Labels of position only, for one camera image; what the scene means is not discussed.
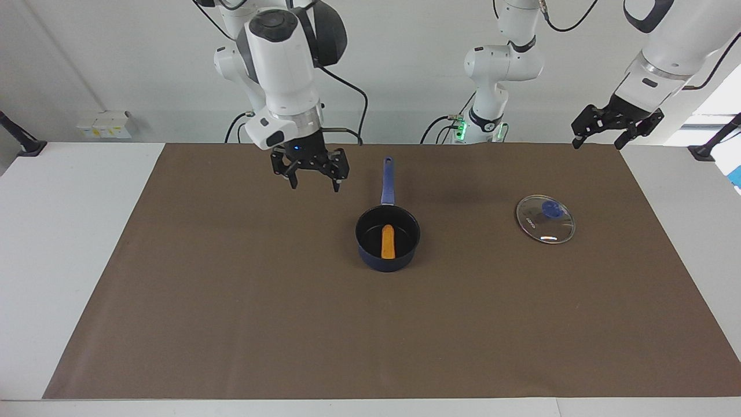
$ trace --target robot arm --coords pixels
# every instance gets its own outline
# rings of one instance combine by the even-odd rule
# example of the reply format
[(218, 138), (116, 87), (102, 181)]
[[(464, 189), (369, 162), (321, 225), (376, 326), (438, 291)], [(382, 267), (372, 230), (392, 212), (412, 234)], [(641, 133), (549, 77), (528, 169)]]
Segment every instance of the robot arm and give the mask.
[(322, 110), (314, 67), (337, 63), (345, 51), (345, 27), (320, 0), (216, 0), (236, 47), (216, 51), (224, 78), (241, 85), (256, 115), (245, 132), (263, 150), (272, 150), (273, 172), (297, 187), (296, 171), (319, 171), (334, 191), (348, 177), (342, 149), (329, 152), (322, 134)]
[(737, 0), (625, 0), (625, 16), (648, 41), (628, 66), (607, 106), (587, 106), (571, 123), (579, 148), (591, 135), (625, 130), (615, 141), (621, 149), (648, 136), (664, 115), (661, 104), (679, 92), (741, 28)]
[(527, 81), (540, 75), (543, 57), (535, 39), (539, 15), (538, 0), (507, 0), (499, 16), (499, 30), (509, 43), (468, 51), (465, 71), (476, 83), (476, 98), (465, 111), (465, 129), (456, 134), (453, 143), (490, 142), (508, 100), (500, 82)]

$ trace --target cable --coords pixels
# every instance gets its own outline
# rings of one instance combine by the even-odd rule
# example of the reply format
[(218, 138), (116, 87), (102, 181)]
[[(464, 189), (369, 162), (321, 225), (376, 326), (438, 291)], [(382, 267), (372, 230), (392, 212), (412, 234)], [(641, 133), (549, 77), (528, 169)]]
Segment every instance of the cable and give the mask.
[(446, 120), (447, 118), (448, 118), (447, 116), (440, 116), (437, 119), (433, 120), (432, 123), (430, 123), (430, 125), (427, 127), (427, 130), (425, 130), (424, 134), (422, 135), (422, 139), (419, 141), (419, 144), (422, 145), (423, 143), (425, 143), (425, 138), (427, 137), (427, 134), (430, 133), (430, 130), (432, 129), (433, 126), (435, 126), (438, 122)]
[(241, 119), (244, 116), (247, 116), (248, 114), (249, 114), (248, 112), (247, 113), (240, 113), (240, 114), (237, 115), (237, 117), (234, 118), (234, 120), (232, 120), (232, 123), (231, 123), (231, 125), (229, 125), (229, 129), (227, 130), (227, 134), (226, 134), (226, 136), (224, 136), (224, 143), (229, 143), (229, 136), (231, 135), (232, 129), (234, 129), (234, 125), (236, 125), (236, 123), (239, 121), (239, 119)]
[(239, 135), (240, 132), (242, 132), (242, 126), (246, 125), (247, 123), (242, 123), (241, 125), (236, 127), (236, 142), (242, 143), (242, 137)]
[(195, 4), (195, 5), (196, 5), (196, 7), (198, 8), (198, 10), (200, 10), (200, 11), (201, 11), (201, 13), (203, 13), (203, 16), (206, 16), (206, 18), (207, 18), (208, 20), (210, 20), (210, 21), (211, 21), (211, 23), (213, 23), (213, 25), (214, 25), (214, 26), (216, 26), (216, 29), (219, 29), (219, 32), (221, 32), (221, 33), (222, 33), (222, 35), (226, 36), (226, 37), (227, 37), (227, 39), (229, 39), (229, 40), (231, 40), (231, 41), (233, 41), (233, 42), (236, 42), (236, 39), (234, 39), (233, 37), (229, 36), (229, 35), (228, 35), (228, 34), (227, 34), (226, 32), (224, 32), (224, 30), (222, 29), (222, 27), (221, 27), (221, 26), (219, 26), (219, 25), (218, 25), (218, 24), (217, 24), (217, 23), (216, 23), (216, 22), (215, 22), (215, 21), (214, 21), (214, 20), (213, 20), (213, 19), (211, 18), (211, 16), (209, 16), (209, 15), (208, 15), (208, 13), (206, 13), (206, 10), (203, 10), (203, 7), (201, 7), (201, 5), (200, 5), (200, 4), (198, 4), (198, 2), (197, 2), (196, 0), (193, 0), (193, 4)]
[[(463, 111), (465, 110), (466, 106), (468, 106), (468, 103), (470, 103), (471, 100), (473, 100), (473, 98), (475, 96), (476, 96), (476, 90), (473, 91), (473, 93), (471, 94), (471, 96), (468, 97), (468, 101), (463, 105), (463, 107), (461, 107), (461, 111), (458, 112), (458, 115), (459, 116), (461, 114), (463, 114)], [(455, 124), (456, 124), (456, 121), (454, 120), (449, 127), (451, 127), (451, 128), (452, 127), (455, 127)], [(450, 132), (452, 132), (452, 130), (449, 130), (449, 131), (445, 132), (445, 137), (442, 138), (442, 143), (445, 143), (445, 141), (448, 140), (448, 135), (450, 134)]]
[(440, 143), (440, 135), (442, 134), (442, 131), (449, 130), (449, 129), (455, 129), (455, 126), (443, 126), (442, 129), (440, 129), (439, 132), (437, 132), (437, 138), (435, 138), (435, 145)]
[(705, 80), (705, 82), (703, 82), (700, 85), (685, 85), (684, 87), (682, 87), (682, 91), (694, 91), (694, 90), (700, 90), (700, 89), (704, 88), (710, 82), (710, 80), (713, 78), (713, 76), (715, 75), (715, 71), (718, 70), (718, 67), (723, 62), (723, 59), (725, 59), (725, 56), (728, 55), (728, 52), (734, 46), (734, 44), (736, 43), (736, 41), (739, 40), (739, 37), (740, 36), (741, 36), (741, 33), (738, 33), (736, 35), (736, 37), (734, 38), (734, 40), (732, 40), (731, 43), (728, 44), (728, 46), (726, 47), (726, 49), (723, 51), (723, 55), (720, 56), (720, 58), (718, 59), (718, 62), (715, 63), (715, 67), (713, 67), (713, 70), (710, 71), (710, 75), (708, 75), (708, 78)]
[(571, 26), (571, 27), (567, 27), (566, 29), (561, 29), (560, 27), (555, 27), (555, 26), (554, 26), (554, 25), (553, 25), (553, 24), (551, 23), (551, 17), (550, 17), (549, 15), (548, 15), (548, 8), (547, 8), (547, 7), (542, 7), (542, 8), (541, 8), (541, 10), (542, 10), (542, 12), (543, 12), (543, 17), (545, 17), (545, 23), (548, 23), (548, 26), (550, 26), (550, 27), (551, 27), (551, 29), (555, 30), (556, 32), (562, 32), (562, 33), (563, 33), (563, 32), (570, 32), (570, 31), (572, 31), (572, 30), (576, 29), (576, 27), (578, 27), (578, 26), (579, 26), (580, 24), (582, 24), (582, 22), (584, 21), (584, 19), (586, 19), (586, 18), (587, 18), (587, 16), (589, 16), (589, 13), (591, 13), (592, 9), (594, 9), (594, 6), (596, 6), (596, 5), (597, 5), (597, 2), (598, 2), (598, 1), (599, 1), (599, 0), (594, 0), (594, 1), (592, 2), (592, 5), (591, 5), (591, 6), (589, 6), (589, 8), (587, 9), (586, 13), (584, 13), (584, 16), (582, 16), (582, 18), (581, 18), (581, 19), (579, 19), (579, 21), (578, 21), (578, 22), (574, 23), (574, 26)]
[(363, 106), (363, 114), (360, 116), (360, 123), (358, 124), (358, 135), (362, 135), (363, 132), (363, 123), (365, 122), (365, 114), (368, 112), (368, 95), (365, 93), (365, 91), (361, 90), (360, 88), (352, 85), (351, 83), (343, 80), (336, 74), (329, 71), (327, 68), (324, 68), (324, 66), (320, 65), (318, 69), (324, 71), (325, 74), (328, 76), (336, 79), (337, 81), (341, 82), (344, 85), (347, 85), (348, 87), (352, 88), (353, 90), (357, 91), (363, 96), (363, 99), (365, 100), (365, 105)]
[(322, 132), (327, 132), (329, 134), (351, 134), (358, 138), (358, 146), (363, 146), (363, 139), (360, 135), (348, 128), (322, 128)]
[(221, 6), (223, 6), (224, 9), (234, 11), (234, 10), (237, 10), (240, 7), (244, 6), (245, 3), (247, 3), (247, 0), (240, 1), (236, 6), (229, 6), (226, 3), (224, 3), (224, 0), (219, 0), (219, 3), (220, 3)]

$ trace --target table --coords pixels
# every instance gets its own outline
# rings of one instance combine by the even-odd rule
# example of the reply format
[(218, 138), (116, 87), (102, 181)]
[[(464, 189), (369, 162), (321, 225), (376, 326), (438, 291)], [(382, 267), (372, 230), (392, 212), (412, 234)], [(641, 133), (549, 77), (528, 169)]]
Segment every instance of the table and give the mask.
[[(162, 147), (52, 143), (0, 177), (3, 415), (737, 416), (741, 410), (741, 398), (38, 401)], [(741, 198), (714, 165), (695, 162), (684, 148), (629, 146), (622, 155), (741, 356), (741, 258), (724, 246), (741, 231), (741, 218), (733, 216)]]

